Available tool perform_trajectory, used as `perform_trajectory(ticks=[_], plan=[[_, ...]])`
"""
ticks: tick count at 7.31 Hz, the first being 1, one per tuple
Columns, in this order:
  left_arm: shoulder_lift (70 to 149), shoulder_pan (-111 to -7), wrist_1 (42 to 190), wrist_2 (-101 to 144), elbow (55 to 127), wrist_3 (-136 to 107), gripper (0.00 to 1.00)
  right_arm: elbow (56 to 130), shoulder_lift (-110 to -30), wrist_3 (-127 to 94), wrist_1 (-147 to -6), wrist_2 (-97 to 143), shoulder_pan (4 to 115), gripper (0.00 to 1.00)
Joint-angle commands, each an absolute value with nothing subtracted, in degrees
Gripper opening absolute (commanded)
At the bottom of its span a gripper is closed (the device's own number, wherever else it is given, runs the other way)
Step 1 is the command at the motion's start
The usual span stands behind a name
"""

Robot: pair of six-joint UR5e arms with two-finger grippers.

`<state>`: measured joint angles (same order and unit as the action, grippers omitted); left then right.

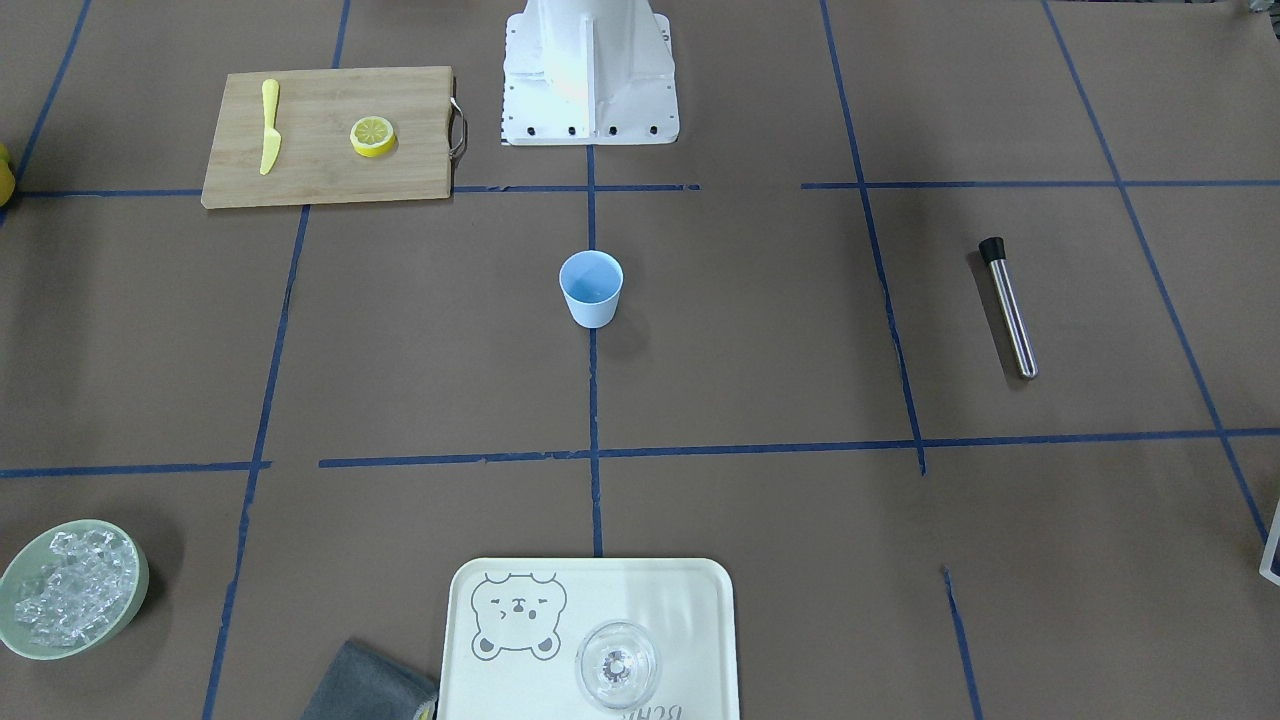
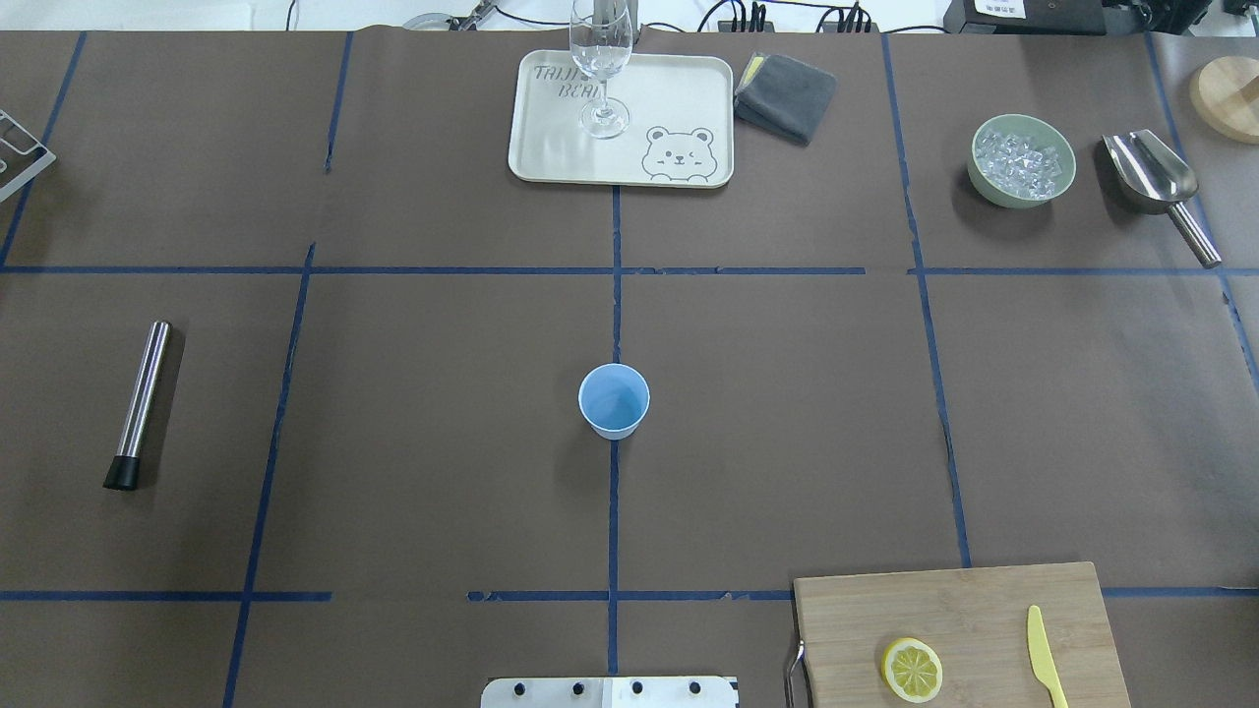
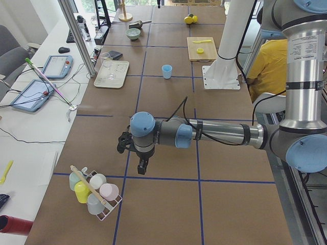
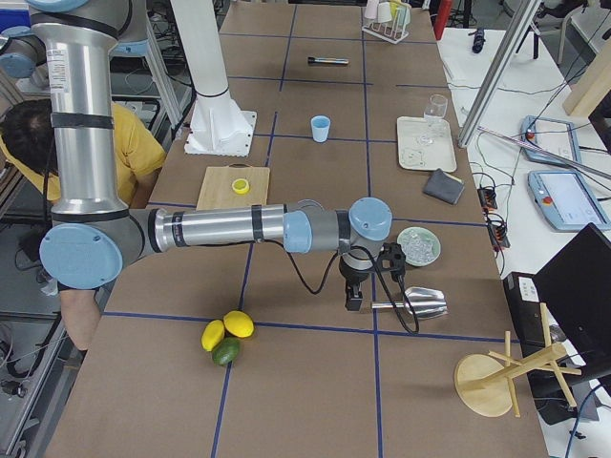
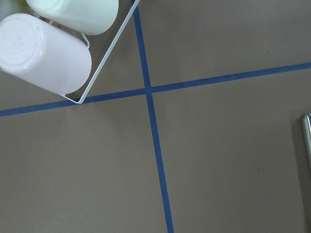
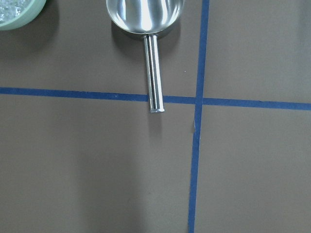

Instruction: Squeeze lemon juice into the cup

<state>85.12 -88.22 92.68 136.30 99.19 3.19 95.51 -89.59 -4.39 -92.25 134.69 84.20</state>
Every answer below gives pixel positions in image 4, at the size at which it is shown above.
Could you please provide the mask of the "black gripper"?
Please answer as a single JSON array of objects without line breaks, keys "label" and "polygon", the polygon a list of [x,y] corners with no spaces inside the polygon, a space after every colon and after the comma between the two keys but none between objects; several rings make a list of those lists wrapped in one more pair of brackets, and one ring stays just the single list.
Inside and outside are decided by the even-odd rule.
[{"label": "black gripper", "polygon": [[370,260],[343,254],[340,258],[339,270],[345,279],[345,308],[349,312],[359,312],[363,302],[361,284],[369,278],[373,264]]}]

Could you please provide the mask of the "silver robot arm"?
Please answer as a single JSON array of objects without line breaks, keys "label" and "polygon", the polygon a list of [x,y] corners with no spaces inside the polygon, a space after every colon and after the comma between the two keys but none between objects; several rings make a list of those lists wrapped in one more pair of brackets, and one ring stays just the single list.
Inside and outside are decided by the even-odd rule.
[{"label": "silver robot arm", "polygon": [[168,213],[133,210],[118,195],[109,54],[136,21],[132,1],[32,1],[33,33],[46,48],[61,197],[43,238],[45,269],[90,290],[132,263],[175,247],[279,244],[288,254],[329,251],[340,260],[346,307],[360,308],[370,274],[404,278],[404,255],[389,241],[392,214],[378,198],[348,210],[305,201]]},{"label": "silver robot arm", "polygon": [[1,70],[12,78],[28,80],[37,89],[49,89],[45,45],[30,27],[1,31]]}]

